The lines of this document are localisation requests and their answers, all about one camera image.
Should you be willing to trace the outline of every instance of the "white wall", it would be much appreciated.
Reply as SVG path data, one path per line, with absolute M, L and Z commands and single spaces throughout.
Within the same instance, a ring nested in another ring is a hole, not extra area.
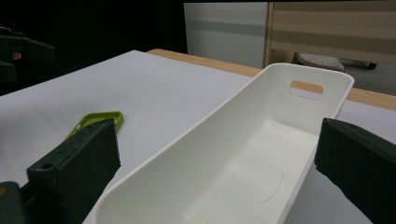
M 185 3 L 188 53 L 263 68 L 267 3 Z

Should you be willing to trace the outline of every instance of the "white surface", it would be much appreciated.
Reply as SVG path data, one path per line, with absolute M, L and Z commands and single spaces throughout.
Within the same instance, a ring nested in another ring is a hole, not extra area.
M 320 85 L 323 94 L 296 95 L 292 81 Z M 335 118 L 352 84 L 330 70 L 266 67 L 105 193 L 93 223 L 283 223 L 312 163 L 321 122 Z
M 268 3 L 185 3 L 188 52 L 263 68 Z
M 110 187 L 249 81 L 248 77 L 132 51 L 2 96 L 0 181 L 23 185 L 26 168 L 58 146 L 84 115 L 120 110 L 125 116 L 118 133 L 121 168 Z M 396 111 L 346 101 L 339 119 L 396 143 Z M 292 223 L 364 223 L 360 222 L 364 216 L 334 185 L 323 177 L 310 176 L 308 173 L 308 193 L 301 197 Z

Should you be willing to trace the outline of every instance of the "white plastic tray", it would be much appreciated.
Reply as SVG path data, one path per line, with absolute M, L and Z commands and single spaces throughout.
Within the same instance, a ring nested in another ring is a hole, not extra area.
M 323 93 L 296 91 L 293 81 Z M 321 122 L 336 118 L 353 82 L 330 70 L 266 67 L 106 191 L 92 223 L 283 223 L 312 164 Z

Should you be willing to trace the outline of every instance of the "white table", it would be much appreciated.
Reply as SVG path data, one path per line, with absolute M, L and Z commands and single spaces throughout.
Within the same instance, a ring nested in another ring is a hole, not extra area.
M 84 115 L 119 110 L 124 115 L 118 132 L 121 168 L 108 184 L 110 187 L 249 80 L 250 77 L 131 51 L 4 95 L 0 97 L 0 181 L 24 185 L 25 170 L 61 144 Z M 396 111 L 346 101 L 339 119 L 396 143 Z M 343 218 L 336 220 L 370 223 L 315 170 L 305 182 L 301 205 L 295 206 L 290 222 L 335 223 L 335 218 Z M 325 219 L 315 221 L 318 217 Z

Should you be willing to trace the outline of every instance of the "tray handle hole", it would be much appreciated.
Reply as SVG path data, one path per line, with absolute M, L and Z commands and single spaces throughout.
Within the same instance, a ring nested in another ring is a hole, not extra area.
M 290 83 L 290 93 L 308 99 L 318 100 L 323 96 L 323 87 L 317 84 L 295 80 Z

